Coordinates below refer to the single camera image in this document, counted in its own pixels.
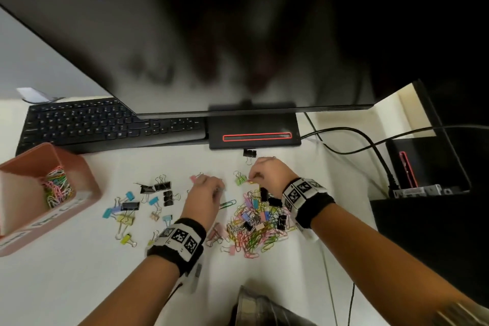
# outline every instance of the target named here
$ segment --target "red outline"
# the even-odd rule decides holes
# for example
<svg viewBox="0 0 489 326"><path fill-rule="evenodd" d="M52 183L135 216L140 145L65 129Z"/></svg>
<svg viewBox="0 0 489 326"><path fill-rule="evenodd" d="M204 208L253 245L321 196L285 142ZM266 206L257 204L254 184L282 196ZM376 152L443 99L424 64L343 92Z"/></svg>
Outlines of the red outline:
<svg viewBox="0 0 489 326"><path fill-rule="evenodd" d="M411 185L411 188L419 187L419 186L418 186L418 181L416 180L416 177L414 176L413 168L411 167L411 163L409 162L409 159L408 159L408 157L407 157L407 153L406 153L405 151L400 151L400 152L399 152L399 157L400 157L400 156L404 156L404 160L406 160L406 162L407 162L407 166L409 167L409 171L411 172L411 176L413 177L413 181L414 181L415 186L413 186L413 185L412 185L412 183L411 183L411 181L410 181L410 179L409 179L409 175L407 175L407 173L406 173L406 175L407 175L407 180L408 180L409 184Z"/></svg>
<svg viewBox="0 0 489 326"><path fill-rule="evenodd" d="M254 138L254 139L230 139L226 140L225 137L241 137L250 135L276 135L276 134L288 134L288 137L275 137L275 138ZM248 142L248 141L271 141L273 139L292 139L292 133L280 132L280 133L251 133L251 134L225 134L223 135L223 142Z"/></svg>

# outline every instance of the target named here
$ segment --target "person's right arm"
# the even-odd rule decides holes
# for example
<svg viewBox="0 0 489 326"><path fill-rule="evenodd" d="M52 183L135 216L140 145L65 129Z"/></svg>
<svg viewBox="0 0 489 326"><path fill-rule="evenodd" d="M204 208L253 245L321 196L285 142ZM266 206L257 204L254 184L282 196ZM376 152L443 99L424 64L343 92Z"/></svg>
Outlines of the person's right arm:
<svg viewBox="0 0 489 326"><path fill-rule="evenodd" d="M250 180L281 198L298 176L275 158L259 158ZM311 228L374 308L392 325L432 325L437 311L472 301L398 245L336 204Z"/></svg>

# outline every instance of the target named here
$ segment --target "person's left hand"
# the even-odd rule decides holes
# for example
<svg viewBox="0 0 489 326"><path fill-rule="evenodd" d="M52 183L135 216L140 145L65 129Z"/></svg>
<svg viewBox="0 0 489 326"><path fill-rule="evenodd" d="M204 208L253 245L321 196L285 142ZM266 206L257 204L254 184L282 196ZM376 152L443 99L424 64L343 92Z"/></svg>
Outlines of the person's left hand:
<svg viewBox="0 0 489 326"><path fill-rule="evenodd" d="M180 218L191 218L209 231L216 220L224 182L217 177L200 175L190 190Z"/></svg>

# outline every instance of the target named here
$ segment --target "wristband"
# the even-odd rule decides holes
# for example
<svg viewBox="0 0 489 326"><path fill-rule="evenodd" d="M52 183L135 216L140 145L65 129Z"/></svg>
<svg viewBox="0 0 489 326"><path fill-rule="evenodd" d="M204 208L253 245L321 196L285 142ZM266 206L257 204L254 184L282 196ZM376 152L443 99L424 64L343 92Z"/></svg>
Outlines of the wristband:
<svg viewBox="0 0 489 326"><path fill-rule="evenodd" d="M282 203L302 228L310 228L312 219L334 199L313 179L297 178L285 188Z"/></svg>
<svg viewBox="0 0 489 326"><path fill-rule="evenodd" d="M146 251L146 256L158 255L171 261L179 268L182 276L184 273L190 273L202 255L205 234L205 229L199 222L190 218L180 218L159 235Z"/></svg>

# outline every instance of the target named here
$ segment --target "hand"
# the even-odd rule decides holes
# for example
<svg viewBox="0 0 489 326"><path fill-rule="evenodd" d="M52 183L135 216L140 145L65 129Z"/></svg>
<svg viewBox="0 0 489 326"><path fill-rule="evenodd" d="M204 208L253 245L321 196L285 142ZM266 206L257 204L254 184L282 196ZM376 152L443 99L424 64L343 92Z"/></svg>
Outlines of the hand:
<svg viewBox="0 0 489 326"><path fill-rule="evenodd" d="M191 218L209 231L216 220L224 183L217 177L200 175L190 190L180 218Z"/></svg>
<svg viewBox="0 0 489 326"><path fill-rule="evenodd" d="M259 157L251 168L248 178L265 187L275 197L282 198L285 188L299 176L275 157Z"/></svg>

